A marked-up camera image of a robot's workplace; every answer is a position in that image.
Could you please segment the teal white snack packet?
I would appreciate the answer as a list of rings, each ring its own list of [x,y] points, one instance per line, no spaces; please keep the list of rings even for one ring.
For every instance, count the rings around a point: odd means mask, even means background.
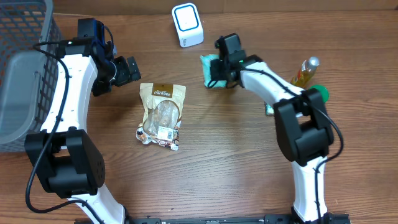
[[[209,55],[201,55],[200,56],[202,70],[203,70],[204,86],[206,88],[226,88],[226,81],[224,81],[224,80],[212,81],[211,80],[211,72],[210,72],[211,61],[216,60],[216,59],[219,59],[219,56],[217,54],[209,54]]]

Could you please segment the brown snack packet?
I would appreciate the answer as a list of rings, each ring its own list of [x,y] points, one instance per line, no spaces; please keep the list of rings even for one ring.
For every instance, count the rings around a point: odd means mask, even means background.
[[[178,150],[186,90],[183,85],[140,84],[139,94],[144,115],[142,123],[137,127],[136,138],[141,143],[154,143],[173,151]]]

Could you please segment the teal tissue pack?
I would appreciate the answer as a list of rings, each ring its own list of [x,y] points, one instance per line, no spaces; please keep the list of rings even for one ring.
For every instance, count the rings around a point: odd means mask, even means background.
[[[265,104],[265,112],[266,112],[266,116],[274,115],[274,109],[271,105]]]

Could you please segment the silver round ball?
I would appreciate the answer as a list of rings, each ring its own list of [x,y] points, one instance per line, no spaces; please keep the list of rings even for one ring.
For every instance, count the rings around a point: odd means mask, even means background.
[[[318,57],[310,57],[306,59],[298,70],[296,76],[294,76],[290,83],[300,87],[305,88],[308,82],[315,75],[315,72],[320,65],[320,60]]]

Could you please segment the green lid white jar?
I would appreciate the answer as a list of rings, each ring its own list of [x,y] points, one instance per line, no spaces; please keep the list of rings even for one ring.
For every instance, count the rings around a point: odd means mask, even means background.
[[[316,89],[316,90],[318,90],[318,91],[320,92],[321,96],[322,96],[322,99],[323,99],[323,102],[324,102],[324,103],[326,103],[326,102],[329,100],[329,98],[330,98],[329,91],[328,91],[328,89],[327,89],[326,87],[324,87],[323,85],[312,85],[312,86],[310,87],[310,89]]]

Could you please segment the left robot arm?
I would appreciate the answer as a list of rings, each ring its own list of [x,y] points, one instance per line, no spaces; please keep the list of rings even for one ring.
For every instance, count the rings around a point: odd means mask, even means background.
[[[125,206],[105,184],[105,162],[87,133],[90,98],[140,79],[133,57],[115,55],[111,31],[94,18],[78,20],[77,36],[59,40],[51,57],[58,80],[50,111],[39,133],[25,138],[31,179],[55,193],[62,205],[78,205],[89,223],[131,223]]]

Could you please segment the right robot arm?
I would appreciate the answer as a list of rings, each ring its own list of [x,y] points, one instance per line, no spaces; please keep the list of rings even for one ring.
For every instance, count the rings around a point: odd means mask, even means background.
[[[228,88],[239,85],[274,109],[277,143],[294,175],[292,221],[328,223],[324,171],[334,137],[322,94],[285,81],[257,55],[246,55],[236,33],[221,36],[215,48],[220,52],[210,62],[209,86],[216,81],[225,81]]]

